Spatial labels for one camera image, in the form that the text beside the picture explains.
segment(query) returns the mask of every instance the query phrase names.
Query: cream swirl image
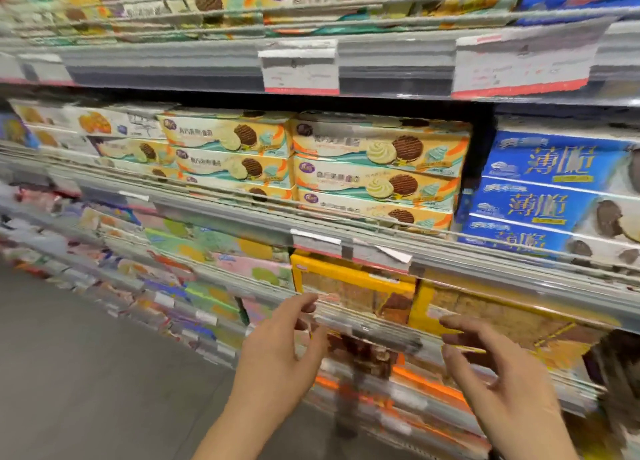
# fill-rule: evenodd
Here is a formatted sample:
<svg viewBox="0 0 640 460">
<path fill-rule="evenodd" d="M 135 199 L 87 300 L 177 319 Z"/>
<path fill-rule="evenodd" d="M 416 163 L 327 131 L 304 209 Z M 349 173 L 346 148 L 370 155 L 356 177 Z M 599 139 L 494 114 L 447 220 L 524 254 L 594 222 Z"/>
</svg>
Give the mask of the cream swirl image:
<svg viewBox="0 0 640 460">
<path fill-rule="evenodd" d="M 376 199 L 384 199 L 394 193 L 394 186 L 386 179 L 372 179 L 366 189 L 367 193 Z"/>
<path fill-rule="evenodd" d="M 375 164 L 390 164 L 396 157 L 396 147 L 391 142 L 375 141 L 367 149 L 367 158 Z"/>
<path fill-rule="evenodd" d="M 227 171 L 231 177 L 238 181 L 244 181 L 244 179 L 249 177 L 246 167 L 242 165 L 240 161 L 231 161 L 227 167 Z"/>
<path fill-rule="evenodd" d="M 242 145 L 242 142 L 235 133 L 226 133 L 220 137 L 220 145 L 227 150 L 237 150 Z"/>
</svg>

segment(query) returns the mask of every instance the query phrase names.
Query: floor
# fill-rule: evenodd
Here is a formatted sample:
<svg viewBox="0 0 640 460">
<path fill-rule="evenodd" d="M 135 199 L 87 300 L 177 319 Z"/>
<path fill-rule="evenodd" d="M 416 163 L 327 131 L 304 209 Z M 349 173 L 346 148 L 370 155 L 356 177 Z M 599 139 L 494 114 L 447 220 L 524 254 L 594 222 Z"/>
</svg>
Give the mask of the floor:
<svg viewBox="0 0 640 460">
<path fill-rule="evenodd" d="M 11 460 L 189 460 L 233 372 L 0 265 L 0 448 Z M 417 458 L 300 405 L 261 460 Z"/>
</svg>

